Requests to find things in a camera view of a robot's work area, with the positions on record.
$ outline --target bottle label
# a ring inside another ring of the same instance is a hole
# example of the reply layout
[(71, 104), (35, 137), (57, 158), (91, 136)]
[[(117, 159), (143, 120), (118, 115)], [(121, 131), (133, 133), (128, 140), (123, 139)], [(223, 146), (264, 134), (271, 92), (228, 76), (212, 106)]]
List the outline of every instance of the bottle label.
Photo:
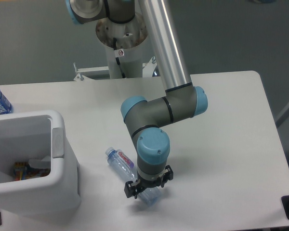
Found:
[(134, 167), (134, 163), (123, 153), (123, 151), (118, 150), (118, 155), (130, 168)]
[(0, 115), (7, 114), (10, 111), (11, 111), (11, 104), (2, 94), (0, 99)]

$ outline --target white table surface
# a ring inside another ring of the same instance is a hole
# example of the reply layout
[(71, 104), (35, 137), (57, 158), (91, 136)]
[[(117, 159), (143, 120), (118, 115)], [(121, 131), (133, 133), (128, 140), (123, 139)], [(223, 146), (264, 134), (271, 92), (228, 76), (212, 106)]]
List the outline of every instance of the white table surface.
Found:
[(289, 226), (281, 197), (289, 169), (262, 82), (256, 72), (193, 75), (208, 110), (164, 127), (171, 139), (174, 180), (151, 208), (127, 199), (105, 150), (136, 151), (120, 106), (133, 95), (164, 96), (156, 78), (1, 86), (15, 112), (54, 109), (81, 165), (78, 209), (19, 217), (2, 211), (0, 231), (225, 231)]

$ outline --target metal pole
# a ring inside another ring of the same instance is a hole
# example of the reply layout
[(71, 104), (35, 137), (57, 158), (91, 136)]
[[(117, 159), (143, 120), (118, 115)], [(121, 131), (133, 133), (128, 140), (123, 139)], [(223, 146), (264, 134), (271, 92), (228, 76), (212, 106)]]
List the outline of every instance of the metal pole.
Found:
[(191, 83), (167, 0), (140, 0), (165, 90)]

